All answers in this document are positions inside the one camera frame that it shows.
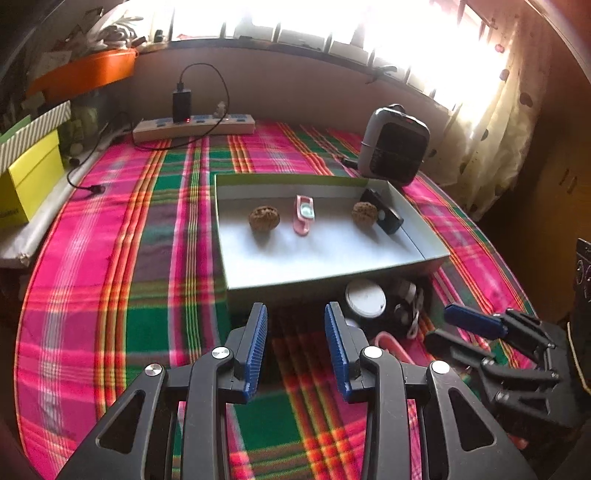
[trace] plaid bedspread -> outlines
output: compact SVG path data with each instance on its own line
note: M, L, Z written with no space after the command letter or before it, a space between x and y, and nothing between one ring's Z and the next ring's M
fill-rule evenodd
M210 137L168 153L138 151L129 143L108 149L85 180L108 185L106 193L76 192L62 209L19 328L18 425L45 479L56 477L143 367L193 362L230 331L212 225L213 175L353 175L339 154L355 156L360 141L345 132L259 122L254 135ZM405 194L451 252L428 279L433 298L411 355L425 355L420 340L442 323L450 301L487 313L507 307L532 312L502 258L437 186L418 175ZM366 409L345 404L337 392L319 330L322 305L271 312L271 319L259 393L247 406L228 407L232 475L357 480ZM505 345L491 347L501 361L524 365ZM409 412L415 429L412 405ZM413 430L418 480L416 440Z

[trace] window sill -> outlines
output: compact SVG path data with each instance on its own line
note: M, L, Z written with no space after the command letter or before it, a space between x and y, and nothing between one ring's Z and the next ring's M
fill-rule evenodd
M289 45L285 43L275 43L272 41L257 40L254 38L191 38L187 40L175 40L164 44L153 44L148 46L142 55L154 53L162 50L175 50L177 48L246 48L248 50L265 50L273 51L276 53L283 53L288 55L295 55L299 57L307 57L310 59L325 61L333 65L353 70L355 72L364 73L368 76L368 80L371 80L375 71L372 67L367 64L358 63L354 60L350 60L344 57L335 56L329 53L324 53L320 50L313 48L307 48L297 45ZM406 84L399 78L394 78L388 74L380 75L378 80L387 82L391 85L402 89L405 92L410 93L417 99L433 105L438 110L450 114L450 111L443 105L437 103L434 99Z

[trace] black cable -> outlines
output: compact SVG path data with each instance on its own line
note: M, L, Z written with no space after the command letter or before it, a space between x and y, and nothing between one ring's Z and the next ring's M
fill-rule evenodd
M132 133L131 133L131 141L134 144L134 147L137 148L138 150L142 150L145 152L163 152L163 151L168 151L168 150L174 150L175 148L181 148L181 147L187 147L188 145L191 145L192 143L198 142L199 140L202 140L203 138L205 138L206 136L208 136L219 124L221 124L224 120L224 118L226 117L226 115L228 114L228 112L230 111L230 92L228 91L228 86L226 85L226 81L224 80L222 74L220 73L220 71L215 68L212 64L210 63L204 63L204 62L198 62L198 63L192 63L190 65L187 65L183 71L181 72L180 77L178 78L178 84L177 84L177 90L178 91L182 91L184 86L183 86L183 75L185 74L185 72L191 68L191 67L195 67L198 65L205 65L207 67L211 67L215 70L215 72L217 73L217 76L220 77L220 80L222 81L224 90L226 91L226 112L225 114L220 118L220 120L217 121L217 123L211 127L209 130L207 130L203 135L199 135L195 138L193 138L192 140L189 140L188 142L179 144L179 145L170 145L169 147L145 147L143 145L138 145L137 143L135 143L135 139L134 139L134 134L133 134L133 128L132 128Z
M76 190L88 190L91 193L103 193L105 191L104 185L100 185L100 184L91 185L90 187L83 187L80 185L75 185L74 183L72 183L72 180L70 179L70 175L77 168L80 168L82 165L84 165L87 161L90 160L92 154L96 151L97 148L99 148L100 141L102 140L104 133L107 131L107 129L110 127L110 125L115 121L115 119L122 113L124 113L125 115L127 115L129 117L129 115L126 112L117 112L113 116L113 118L111 118L111 120L109 120L106 123L106 125L102 128L102 130L99 132L99 135L96 138L95 146L92 148L90 153L87 155L87 157L82 162L80 160L78 160L77 158L70 159L70 165L73 166L73 168L66 174L66 180L71 187L74 187Z
M90 153L88 154L88 156L82 161L78 161L76 165L74 165L74 160L77 160L76 158L71 158L70 159L70 165L73 166L73 168L66 174L66 180L68 182L68 184L72 187L74 187L77 190L88 190L91 193L103 193L105 191L105 187L104 185L100 185L100 184L96 184L96 185L91 185L90 187L83 187L83 186L78 186L78 185L74 185L72 183L72 181L70 180L70 175L72 174L72 172L75 171L75 169L81 167L82 165L84 165L92 156L92 154L96 151L96 149L98 148L100 141L103 137L103 134L106 132L106 130L109 128L109 126L111 125L111 123L113 123L115 121L115 119L117 117L119 117L120 115L123 115L127 118L127 121L129 123L129 131L131 133L131 142L133 143L134 147L137 148L138 150L141 151L145 151L145 152L162 152L162 151L168 151L168 150L175 150L176 148L181 148L181 147L187 147L188 145L191 145L192 143L198 142L199 140L204 139L206 136L208 136L219 124L222 123L222 121L224 120L224 118L226 117L226 115L228 114L229 110L230 110L230 92L228 91L228 86L226 85L226 81L224 80L222 74L220 73L220 71L215 68L213 65L211 65L210 63L204 63L204 62L198 62L198 63L192 63L190 65L187 65L183 71L181 72L180 77L178 78L178 84L177 84L177 89L179 91L182 91L184 89L183 86L183 75L185 74L185 72L194 66L199 66L199 65L205 65L208 67L213 68L213 70L215 70L215 72L217 73L217 75L220 77L220 80L222 81L224 90L226 91L226 112L225 114L217 121L217 123L211 127L209 130L207 130L204 134L202 135L198 135L197 137L193 138L192 140L189 140L188 142L179 144L179 145L170 145L169 147L146 147L144 145L138 145L135 142L135 138L134 138L134 124L133 121L131 119L131 116L129 115L128 112L124 112L124 111L119 111L115 114L115 116L113 116L113 118L111 118L111 120L109 120L106 125L103 127L103 129L100 131L99 136L97 137L96 140L96 145L93 147L93 149L90 151Z

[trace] walnut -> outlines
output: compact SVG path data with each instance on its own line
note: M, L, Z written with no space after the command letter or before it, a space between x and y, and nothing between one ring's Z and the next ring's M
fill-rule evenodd
M256 207L248 216L248 223L255 232L270 232L279 225L279 212L275 207Z
M369 228L378 221L378 209L369 202L357 202L351 212L353 221L360 228Z

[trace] orange shelf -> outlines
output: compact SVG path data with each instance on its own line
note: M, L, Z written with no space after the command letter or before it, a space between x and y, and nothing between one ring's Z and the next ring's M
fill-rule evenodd
M101 51L70 62L35 80L27 90L27 97L43 92L48 103L70 100L109 83L134 74L138 52L127 50Z

